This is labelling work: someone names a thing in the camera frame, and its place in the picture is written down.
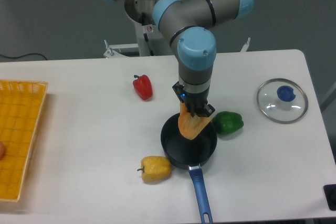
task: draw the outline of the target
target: frying pan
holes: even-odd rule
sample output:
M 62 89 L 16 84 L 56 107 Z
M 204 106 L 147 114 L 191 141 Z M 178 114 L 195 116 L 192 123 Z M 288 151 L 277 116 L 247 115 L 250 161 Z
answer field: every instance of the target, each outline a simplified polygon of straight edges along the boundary
M 215 151 L 217 134 L 212 124 L 209 123 L 194 140 L 188 140 L 179 131 L 179 116 L 179 113 L 173 115 L 162 127 L 161 144 L 164 154 L 172 165 L 189 171 L 196 192 L 202 224 L 206 223 L 206 215 L 209 223 L 213 223 L 201 166 L 209 160 Z

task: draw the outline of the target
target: pan handle hole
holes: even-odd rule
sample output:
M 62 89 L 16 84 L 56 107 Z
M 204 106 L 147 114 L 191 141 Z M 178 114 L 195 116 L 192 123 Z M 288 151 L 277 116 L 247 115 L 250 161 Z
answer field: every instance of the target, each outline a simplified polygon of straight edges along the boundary
M 209 215 L 208 214 L 203 214 L 203 218 L 204 218 L 204 222 L 205 223 L 210 223 Z

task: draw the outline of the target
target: black cable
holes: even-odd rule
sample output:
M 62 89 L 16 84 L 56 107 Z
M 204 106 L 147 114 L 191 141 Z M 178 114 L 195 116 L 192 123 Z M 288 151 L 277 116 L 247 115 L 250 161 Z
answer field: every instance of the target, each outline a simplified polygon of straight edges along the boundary
M 1 54 L 0 54 L 1 57 L 7 58 L 7 59 L 19 59 L 19 58 L 26 57 L 26 56 L 29 56 L 29 55 L 40 55 L 40 56 L 42 56 L 45 60 L 48 60 L 47 57 L 45 57 L 44 55 L 39 54 L 39 53 L 37 53 L 37 52 L 32 52 L 32 53 L 30 53 L 30 54 L 21 55 L 21 56 L 17 56 L 17 57 L 10 57 L 10 56 L 5 56 L 5 55 L 1 55 Z

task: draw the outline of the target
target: green bell pepper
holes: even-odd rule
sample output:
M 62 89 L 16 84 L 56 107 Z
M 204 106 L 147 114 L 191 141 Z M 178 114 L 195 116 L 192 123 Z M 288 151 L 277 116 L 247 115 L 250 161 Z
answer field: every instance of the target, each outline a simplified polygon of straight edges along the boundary
M 244 126 L 240 114 L 235 112 L 223 111 L 219 112 L 213 119 L 212 125 L 214 126 L 218 135 L 228 135 L 238 131 Z

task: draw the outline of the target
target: blue pan handle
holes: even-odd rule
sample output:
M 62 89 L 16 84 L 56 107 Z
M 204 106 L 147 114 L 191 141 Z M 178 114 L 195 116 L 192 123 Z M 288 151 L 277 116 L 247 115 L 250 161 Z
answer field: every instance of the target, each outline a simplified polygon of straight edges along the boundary
M 198 209 L 200 210 L 202 224 L 213 224 L 208 196 L 205 190 L 203 172 L 200 166 L 189 167 L 189 174 L 193 180 L 196 198 L 198 203 Z M 204 215 L 208 215 L 209 222 L 205 222 Z

